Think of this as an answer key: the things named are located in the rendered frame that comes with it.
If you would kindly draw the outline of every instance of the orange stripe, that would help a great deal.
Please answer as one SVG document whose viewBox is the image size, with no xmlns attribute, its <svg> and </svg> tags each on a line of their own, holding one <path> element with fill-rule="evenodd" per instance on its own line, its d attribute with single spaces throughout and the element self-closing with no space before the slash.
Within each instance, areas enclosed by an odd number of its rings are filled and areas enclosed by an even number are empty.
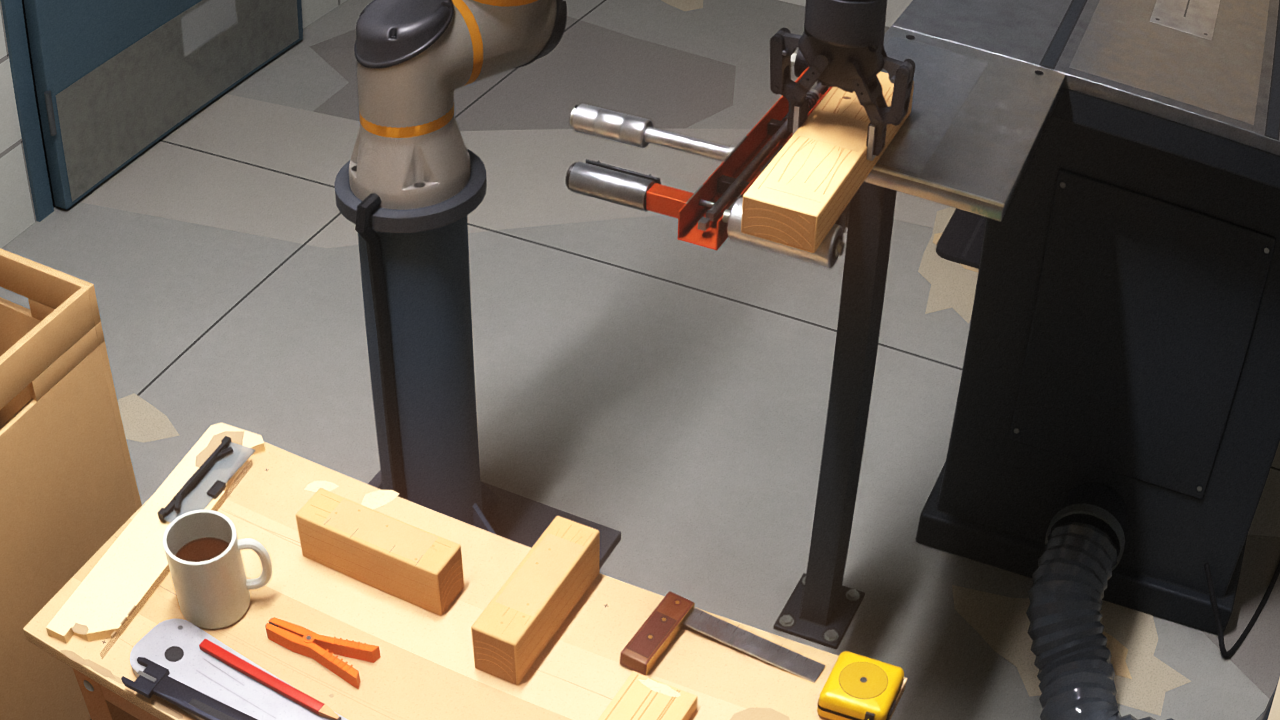
<svg viewBox="0 0 1280 720">
<path fill-rule="evenodd" d="M 480 79 L 480 68 L 484 67 L 484 38 L 480 37 L 480 23 L 467 6 L 467 0 L 457 0 L 453 6 L 458 9 L 462 20 L 467 23 L 467 32 L 471 33 L 471 79 L 467 81 L 467 85 L 471 85 Z"/>
<path fill-rule="evenodd" d="M 360 117 L 360 127 L 367 129 L 374 135 L 380 135 L 383 137 L 417 137 L 420 135 L 426 135 L 429 132 L 435 132 L 444 126 L 449 124 L 453 119 L 453 110 L 444 114 L 443 118 L 426 123 L 425 126 L 413 126 L 408 128 L 392 128 L 387 126 L 379 126 L 365 119 L 364 115 Z"/>
</svg>

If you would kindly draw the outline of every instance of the concrete floor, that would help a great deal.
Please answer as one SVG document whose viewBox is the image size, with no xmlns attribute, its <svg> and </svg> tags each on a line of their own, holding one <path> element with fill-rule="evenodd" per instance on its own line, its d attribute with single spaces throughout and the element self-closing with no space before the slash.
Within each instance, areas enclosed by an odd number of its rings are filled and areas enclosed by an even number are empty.
<svg viewBox="0 0 1280 720">
<path fill-rule="evenodd" d="M 159 413 L 177 433 L 134 425 L 143 497 L 215 421 L 355 478 L 378 470 L 356 236 L 332 190 L 356 137 L 362 5 L 315 19 L 301 45 L 5 246 L 96 283 L 116 392 L 138 396 L 127 418 Z M 470 218 L 481 470 L 622 530 L 605 573 L 771 628 L 808 552 L 842 264 L 685 245 L 672 220 L 572 195 L 563 173 L 590 158 L 699 184 L 709 161 L 577 135 L 568 110 L 736 142 L 772 102 L 767 38 L 800 28 L 803 8 L 570 0 L 570 15 L 552 55 L 457 96 L 489 172 Z M 1036 717 L 1029 580 L 914 542 L 975 283 L 934 254 L 947 213 L 899 199 L 846 571 L 867 600 L 842 647 L 906 669 L 897 717 Z M 1280 556 L 1272 480 L 1245 612 Z M 1114 606 L 1105 618 L 1129 712 L 1253 720 L 1280 676 L 1276 603 L 1234 661 L 1204 633 Z"/>
</svg>

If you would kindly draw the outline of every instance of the black machine cabinet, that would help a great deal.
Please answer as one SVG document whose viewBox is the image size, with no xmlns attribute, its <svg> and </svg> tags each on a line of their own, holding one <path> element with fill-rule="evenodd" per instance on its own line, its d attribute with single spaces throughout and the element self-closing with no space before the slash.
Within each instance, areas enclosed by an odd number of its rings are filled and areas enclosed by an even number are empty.
<svg viewBox="0 0 1280 720">
<path fill-rule="evenodd" d="M 1064 86 L 989 223 L 918 539 L 1030 574 L 1108 506 L 1107 600 L 1226 624 L 1280 442 L 1280 156 Z"/>
</svg>

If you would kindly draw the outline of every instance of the black flexible hose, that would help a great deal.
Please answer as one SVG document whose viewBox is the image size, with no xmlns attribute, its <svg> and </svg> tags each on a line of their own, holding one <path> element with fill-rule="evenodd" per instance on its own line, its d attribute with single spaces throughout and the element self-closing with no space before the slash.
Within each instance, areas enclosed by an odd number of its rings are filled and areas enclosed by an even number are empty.
<svg viewBox="0 0 1280 720">
<path fill-rule="evenodd" d="M 1050 532 L 1027 609 L 1041 720 L 1134 720 L 1120 717 L 1102 634 L 1102 593 L 1119 561 L 1117 541 L 1101 523 L 1073 516 Z"/>
</svg>

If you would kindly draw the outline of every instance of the orange pliers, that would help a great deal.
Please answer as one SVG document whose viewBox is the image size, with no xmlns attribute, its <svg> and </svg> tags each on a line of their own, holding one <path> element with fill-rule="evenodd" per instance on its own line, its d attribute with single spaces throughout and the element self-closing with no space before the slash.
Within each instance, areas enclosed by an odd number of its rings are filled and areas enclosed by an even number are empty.
<svg viewBox="0 0 1280 720">
<path fill-rule="evenodd" d="M 381 656 L 376 644 L 357 643 L 328 635 L 317 635 L 302 625 L 287 623 L 279 618 L 271 618 L 266 624 L 266 637 L 271 642 L 284 646 L 298 655 L 314 657 L 320 665 L 347 680 L 353 687 L 360 687 L 360 670 L 338 657 L 344 655 L 357 660 L 372 662 Z"/>
</svg>

